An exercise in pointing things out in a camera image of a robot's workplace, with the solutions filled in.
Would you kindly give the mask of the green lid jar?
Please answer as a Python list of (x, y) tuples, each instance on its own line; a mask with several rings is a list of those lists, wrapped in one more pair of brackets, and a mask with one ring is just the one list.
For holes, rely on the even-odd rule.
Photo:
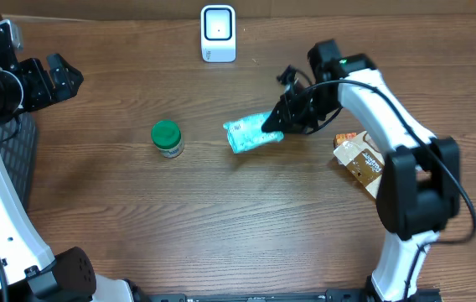
[(170, 120), (157, 122), (151, 130), (151, 139), (165, 158), (178, 157), (184, 150), (184, 140), (179, 125)]

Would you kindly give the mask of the white brown snack bag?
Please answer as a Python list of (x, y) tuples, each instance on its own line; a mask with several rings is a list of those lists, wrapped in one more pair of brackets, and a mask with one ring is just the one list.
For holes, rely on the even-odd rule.
[(380, 187), (384, 159), (371, 136), (363, 131), (334, 149), (334, 157), (375, 199)]

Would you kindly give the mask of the teal wipes pack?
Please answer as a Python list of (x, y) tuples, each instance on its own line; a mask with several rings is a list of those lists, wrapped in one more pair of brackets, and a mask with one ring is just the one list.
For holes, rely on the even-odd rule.
[(278, 143), (284, 139), (281, 131), (266, 133), (261, 130), (270, 114), (270, 112), (256, 113), (223, 124), (234, 154), (241, 154), (267, 143)]

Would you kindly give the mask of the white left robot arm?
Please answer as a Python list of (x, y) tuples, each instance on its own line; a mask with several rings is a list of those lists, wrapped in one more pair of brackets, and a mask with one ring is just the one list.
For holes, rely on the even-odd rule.
[[(83, 75), (58, 54), (50, 70), (18, 61), (22, 40), (9, 20), (0, 22), (0, 124), (76, 96)], [(36, 232), (10, 180), (0, 152), (0, 301), (146, 301), (127, 279), (95, 273), (86, 253), (73, 247), (53, 254)]]

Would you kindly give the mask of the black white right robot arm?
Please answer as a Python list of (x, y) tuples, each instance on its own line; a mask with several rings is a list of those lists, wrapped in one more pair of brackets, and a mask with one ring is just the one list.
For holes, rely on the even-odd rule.
[(476, 212), (460, 184), (460, 152), (453, 138), (437, 138), (398, 102), (365, 54), (342, 56), (334, 40), (308, 51), (312, 77), (288, 66), (277, 81), (285, 91), (262, 125), (265, 133), (312, 134), (348, 110), (384, 158), (375, 206), (386, 230), (373, 273), (361, 289), (329, 289), (327, 301), (439, 301), (436, 289), (419, 289), (417, 277), (448, 220), (465, 203), (472, 228), (448, 244), (470, 242)]

